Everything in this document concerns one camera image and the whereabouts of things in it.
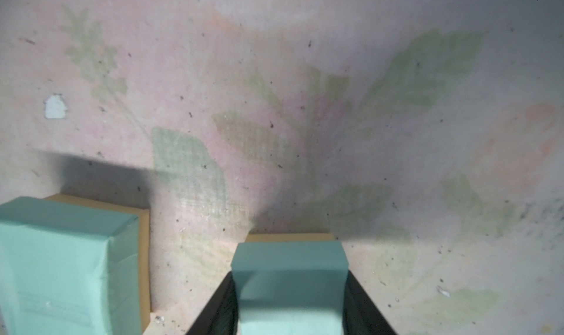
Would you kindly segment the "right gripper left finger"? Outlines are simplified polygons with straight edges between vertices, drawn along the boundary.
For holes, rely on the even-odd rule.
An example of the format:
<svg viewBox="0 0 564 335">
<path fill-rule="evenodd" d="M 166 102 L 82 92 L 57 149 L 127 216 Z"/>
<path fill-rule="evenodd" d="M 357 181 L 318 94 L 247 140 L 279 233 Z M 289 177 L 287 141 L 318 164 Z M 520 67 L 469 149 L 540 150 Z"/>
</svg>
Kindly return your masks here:
<svg viewBox="0 0 564 335">
<path fill-rule="evenodd" d="M 228 272 L 186 335 L 236 335 L 239 323 L 236 286 Z"/>
</svg>

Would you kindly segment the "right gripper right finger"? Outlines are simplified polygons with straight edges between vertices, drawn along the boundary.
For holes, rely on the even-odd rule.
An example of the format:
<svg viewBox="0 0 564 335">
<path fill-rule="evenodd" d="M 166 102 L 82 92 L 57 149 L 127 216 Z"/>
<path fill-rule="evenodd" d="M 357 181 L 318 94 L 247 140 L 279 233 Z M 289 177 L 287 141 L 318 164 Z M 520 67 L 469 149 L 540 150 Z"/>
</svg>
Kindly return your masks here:
<svg viewBox="0 0 564 335">
<path fill-rule="evenodd" d="M 345 283 L 344 335 L 397 335 L 351 271 Z"/>
</svg>

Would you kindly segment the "green box lid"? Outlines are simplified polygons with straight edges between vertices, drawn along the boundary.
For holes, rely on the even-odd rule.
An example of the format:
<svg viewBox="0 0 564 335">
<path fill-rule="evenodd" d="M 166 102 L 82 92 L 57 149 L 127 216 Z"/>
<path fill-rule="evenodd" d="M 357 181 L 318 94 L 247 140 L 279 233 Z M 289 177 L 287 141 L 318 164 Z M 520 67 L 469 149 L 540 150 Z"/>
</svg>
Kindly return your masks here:
<svg viewBox="0 0 564 335">
<path fill-rule="evenodd" d="M 242 334 L 342 334 L 348 271 L 336 240 L 239 244 L 231 272 Z"/>
</svg>

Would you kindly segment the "tan box base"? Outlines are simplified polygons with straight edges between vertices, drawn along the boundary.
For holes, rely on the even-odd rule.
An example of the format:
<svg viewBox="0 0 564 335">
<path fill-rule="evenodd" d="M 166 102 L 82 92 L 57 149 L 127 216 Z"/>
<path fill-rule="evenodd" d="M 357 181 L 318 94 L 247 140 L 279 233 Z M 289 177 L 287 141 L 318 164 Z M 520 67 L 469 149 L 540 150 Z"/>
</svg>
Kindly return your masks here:
<svg viewBox="0 0 564 335">
<path fill-rule="evenodd" d="M 336 238 L 331 233 L 296 233 L 296 234 L 249 234 L 246 243 L 287 243 L 332 241 Z"/>
</svg>

